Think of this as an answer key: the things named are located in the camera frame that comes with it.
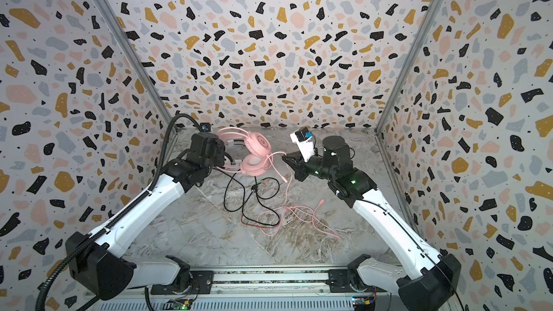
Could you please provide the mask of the pink headphones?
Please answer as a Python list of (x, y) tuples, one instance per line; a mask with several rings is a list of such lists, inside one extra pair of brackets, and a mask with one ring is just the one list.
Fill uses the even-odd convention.
[(249, 151), (249, 155), (240, 162), (236, 169), (232, 169), (232, 164), (226, 164), (220, 171), (260, 177), (273, 168), (284, 183), (288, 182), (274, 165), (274, 158), (277, 155), (285, 155), (285, 153), (281, 151), (274, 152), (265, 136), (258, 132), (250, 132), (242, 128), (232, 127), (222, 128), (216, 134), (223, 142), (243, 141)]

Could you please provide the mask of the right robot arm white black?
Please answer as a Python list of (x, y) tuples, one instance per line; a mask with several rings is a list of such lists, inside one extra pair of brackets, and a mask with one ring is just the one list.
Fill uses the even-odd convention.
[(333, 288), (365, 292), (377, 287), (398, 296), (408, 310), (462, 310), (457, 300), (461, 263), (422, 239), (393, 209), (377, 184), (354, 166), (351, 149), (338, 135), (315, 147), (308, 128), (291, 134), (298, 151), (283, 156), (298, 181), (309, 176), (325, 180), (340, 200), (362, 216), (387, 243), (399, 265), (362, 255), (347, 266), (343, 277), (330, 280)]

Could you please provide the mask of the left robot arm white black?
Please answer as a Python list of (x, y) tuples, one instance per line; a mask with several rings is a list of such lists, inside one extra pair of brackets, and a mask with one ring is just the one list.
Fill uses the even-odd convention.
[(156, 183), (121, 211), (88, 234), (74, 233), (66, 241), (71, 254), (91, 244), (70, 260), (71, 276), (100, 300), (109, 300), (126, 289), (161, 285), (170, 292), (192, 288), (190, 265), (174, 256), (157, 261), (127, 261), (131, 243), (171, 203), (194, 186), (201, 186), (210, 172), (225, 162), (225, 145), (211, 132), (195, 133), (183, 158), (175, 158), (161, 170)]

